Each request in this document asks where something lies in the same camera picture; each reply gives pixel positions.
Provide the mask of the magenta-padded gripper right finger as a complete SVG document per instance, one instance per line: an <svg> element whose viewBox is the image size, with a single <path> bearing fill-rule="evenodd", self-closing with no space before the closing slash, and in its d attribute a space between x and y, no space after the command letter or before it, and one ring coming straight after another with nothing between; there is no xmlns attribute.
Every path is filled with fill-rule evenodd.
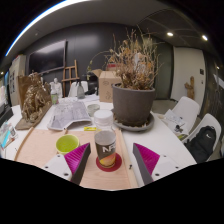
<svg viewBox="0 0 224 224"><path fill-rule="evenodd" d="M167 155L157 154L137 143L133 144L133 154L145 185L168 176L180 169L180 166Z"/></svg>

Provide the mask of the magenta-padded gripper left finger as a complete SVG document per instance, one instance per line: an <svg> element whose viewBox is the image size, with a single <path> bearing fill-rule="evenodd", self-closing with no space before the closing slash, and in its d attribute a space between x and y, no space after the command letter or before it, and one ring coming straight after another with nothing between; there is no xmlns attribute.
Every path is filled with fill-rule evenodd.
<svg viewBox="0 0 224 224"><path fill-rule="evenodd" d="M89 143L81 145L66 155L57 154L43 166L43 170L79 185L90 153Z"/></svg>

